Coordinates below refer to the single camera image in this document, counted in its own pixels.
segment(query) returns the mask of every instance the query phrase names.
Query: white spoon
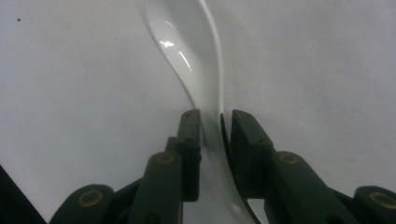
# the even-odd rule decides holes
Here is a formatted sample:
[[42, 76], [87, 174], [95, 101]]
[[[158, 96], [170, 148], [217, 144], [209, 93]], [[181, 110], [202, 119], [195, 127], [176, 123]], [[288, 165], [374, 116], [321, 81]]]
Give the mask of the white spoon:
[[148, 0], [148, 25], [173, 66], [201, 121], [215, 170], [213, 189], [240, 223], [253, 223], [233, 182], [221, 138], [223, 64], [219, 36], [204, 0]]

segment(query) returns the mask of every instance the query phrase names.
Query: brass screw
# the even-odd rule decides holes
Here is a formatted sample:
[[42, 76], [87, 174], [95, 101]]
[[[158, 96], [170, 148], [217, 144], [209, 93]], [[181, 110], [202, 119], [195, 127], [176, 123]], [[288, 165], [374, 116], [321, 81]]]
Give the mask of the brass screw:
[[157, 161], [160, 163], [171, 163], [174, 160], [175, 158], [171, 154], [162, 154], [161, 156], [157, 157]]
[[369, 198], [373, 202], [375, 202], [383, 207], [386, 207], [388, 209], [396, 209], [396, 200], [394, 200], [393, 198], [390, 198], [388, 195], [386, 195], [384, 193], [374, 191], [369, 194]]
[[98, 189], [87, 191], [78, 198], [78, 204], [81, 207], [91, 207], [103, 199], [103, 192]]
[[286, 153], [280, 155], [280, 159], [281, 159], [283, 162], [288, 163], [288, 164], [295, 164], [295, 163], [298, 162], [297, 157], [295, 157], [295, 156], [293, 156], [293, 155], [291, 155], [291, 154], [286, 154]]

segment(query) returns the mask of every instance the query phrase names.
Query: spoon bowl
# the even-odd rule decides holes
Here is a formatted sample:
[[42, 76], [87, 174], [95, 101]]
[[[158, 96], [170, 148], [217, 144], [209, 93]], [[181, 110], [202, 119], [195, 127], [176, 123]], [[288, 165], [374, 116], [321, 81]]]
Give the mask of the spoon bowl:
[[206, 3], [203, 0], [149, 0], [146, 14], [157, 45], [194, 106], [201, 110], [205, 143], [215, 173], [211, 188], [238, 222], [253, 223], [234, 185], [222, 142], [223, 62], [219, 35]]

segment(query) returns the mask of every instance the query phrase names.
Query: white background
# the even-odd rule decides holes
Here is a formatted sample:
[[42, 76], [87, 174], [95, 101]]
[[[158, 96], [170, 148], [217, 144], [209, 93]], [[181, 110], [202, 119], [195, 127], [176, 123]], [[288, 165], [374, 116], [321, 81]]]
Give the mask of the white background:
[[[362, 185], [396, 191], [395, 1], [207, 4], [227, 118], [253, 114], [277, 150], [349, 196]], [[189, 109], [142, 2], [1, 1], [0, 162], [46, 220], [75, 189], [139, 178]], [[232, 223], [207, 175], [184, 222]]]

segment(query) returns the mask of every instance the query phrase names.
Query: white table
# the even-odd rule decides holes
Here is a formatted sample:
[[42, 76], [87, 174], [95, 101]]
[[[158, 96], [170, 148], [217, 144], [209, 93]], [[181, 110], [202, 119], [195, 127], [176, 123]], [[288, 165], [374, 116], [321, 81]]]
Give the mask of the white table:
[[[277, 150], [334, 189], [396, 191], [394, 1], [208, 0], [226, 117], [253, 114]], [[117, 190], [192, 104], [139, 1], [0, 2], [0, 163], [46, 220], [75, 189]], [[235, 223], [207, 184], [184, 223]]]

